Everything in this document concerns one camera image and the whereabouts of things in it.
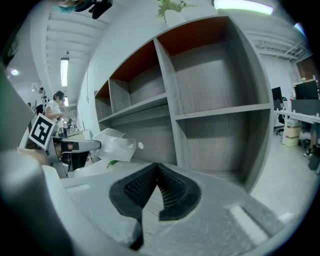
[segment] white wall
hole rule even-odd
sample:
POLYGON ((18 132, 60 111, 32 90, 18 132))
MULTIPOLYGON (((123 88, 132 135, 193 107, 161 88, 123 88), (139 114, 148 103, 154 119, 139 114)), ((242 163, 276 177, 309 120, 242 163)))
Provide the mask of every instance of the white wall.
POLYGON ((35 99, 36 99, 36 91, 31 90, 31 84, 26 84, 25 86, 19 86, 15 87, 14 89, 16 92, 19 94, 19 96, 22 98, 22 100, 25 103, 30 102, 31 106, 35 104, 35 99))
POLYGON ((300 83, 301 78, 297 65, 287 60, 262 56, 262 62, 266 69, 271 88, 281 87, 281 93, 287 100, 294 92, 294 84, 300 83))
MULTIPOLYGON (((188 7, 182 15, 188 20, 216 13, 207 0, 189 0, 201 6, 188 7)), ((158 2, 156 0, 135 0, 107 27, 101 42, 92 55, 87 74, 84 76, 79 100, 79 122, 84 128, 97 134, 99 125, 95 109, 94 91, 108 80, 117 67, 144 43, 168 29, 163 19, 156 18, 158 2), (88 93, 89 102, 85 102, 88 93)))

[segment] white plastic bag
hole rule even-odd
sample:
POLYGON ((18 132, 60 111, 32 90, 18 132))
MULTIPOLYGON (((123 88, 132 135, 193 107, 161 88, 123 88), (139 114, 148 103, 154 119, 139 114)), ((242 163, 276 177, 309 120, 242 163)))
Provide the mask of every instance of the white plastic bag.
POLYGON ((107 128, 93 136, 94 141, 101 142, 101 148, 93 150, 92 154, 104 160, 130 162, 136 151, 135 138, 123 138, 121 131, 107 128))

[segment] wooden shelving unit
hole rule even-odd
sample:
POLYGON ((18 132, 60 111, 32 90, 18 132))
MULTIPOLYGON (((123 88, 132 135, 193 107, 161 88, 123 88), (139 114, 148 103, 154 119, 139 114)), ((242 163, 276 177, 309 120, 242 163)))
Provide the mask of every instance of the wooden shelving unit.
POLYGON ((105 121, 110 121, 116 118, 120 118, 123 116, 127 116, 136 112, 144 111, 147 109, 151 109, 160 105, 167 104, 167 94, 162 93, 157 96, 151 97, 149 99, 143 100, 137 104, 134 104, 132 106, 126 107, 114 114, 111 114, 101 120, 99 120, 99 123, 105 122, 105 121))
POLYGON ((144 145, 135 158, 214 175, 248 191, 270 147, 269 82, 228 16, 184 23, 143 45, 97 93, 96 109, 101 130, 117 129, 144 145))

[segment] floor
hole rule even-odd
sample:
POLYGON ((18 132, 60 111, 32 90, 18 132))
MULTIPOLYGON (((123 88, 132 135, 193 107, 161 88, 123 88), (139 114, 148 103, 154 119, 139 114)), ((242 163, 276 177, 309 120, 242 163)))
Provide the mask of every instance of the floor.
MULTIPOLYGON (((300 139, 310 135, 301 134, 300 139)), ((304 214, 320 184, 320 175, 308 168, 303 146, 287 147, 274 132, 270 153, 251 196, 271 209, 284 223, 304 214)))

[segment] ceiling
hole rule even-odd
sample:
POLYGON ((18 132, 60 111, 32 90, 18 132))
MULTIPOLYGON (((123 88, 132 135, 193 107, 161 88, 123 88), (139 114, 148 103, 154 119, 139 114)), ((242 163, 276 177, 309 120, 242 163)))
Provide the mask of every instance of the ceiling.
POLYGON ((309 57, 307 38, 276 0, 255 0, 273 7, 272 15, 244 10, 227 12, 239 23, 262 56, 297 62, 309 57))
POLYGON ((29 18, 24 21, 16 38, 19 41, 18 51, 8 65, 6 75, 16 90, 28 87, 31 91, 31 84, 39 83, 40 79, 31 51, 29 18), (11 70, 18 70, 19 74, 14 76, 11 74, 11 70))
MULTIPOLYGON (((37 29, 38 37, 32 34, 32 13, 19 31, 19 50, 7 69, 12 84, 16 88, 31 88, 31 83, 40 82, 45 88, 48 85, 52 94, 59 90, 64 91, 69 104, 76 105, 92 50, 108 25, 112 24, 116 16, 132 1, 113 0, 113 6, 98 20, 93 20, 87 10, 80 13, 61 13, 57 6, 43 2, 46 5, 36 17, 36 23, 41 24, 37 29), (36 50, 31 46, 35 41, 36 50), (70 58, 67 87, 61 86, 62 57, 70 58), (12 76, 11 69, 17 69, 19 75, 12 76)), ((261 55, 296 62, 311 54, 306 38, 294 28, 294 21, 276 0, 256 2, 272 6, 272 15, 241 10, 228 10, 228 13, 246 32, 261 55)))
POLYGON ((46 19, 43 60, 52 92, 63 91, 69 104, 76 104, 81 84, 88 67, 90 54, 103 31, 111 24, 129 0, 114 0, 113 6, 99 19, 92 19, 88 10, 62 13, 51 6, 46 19), (60 59, 69 58, 67 87, 61 86, 60 59))

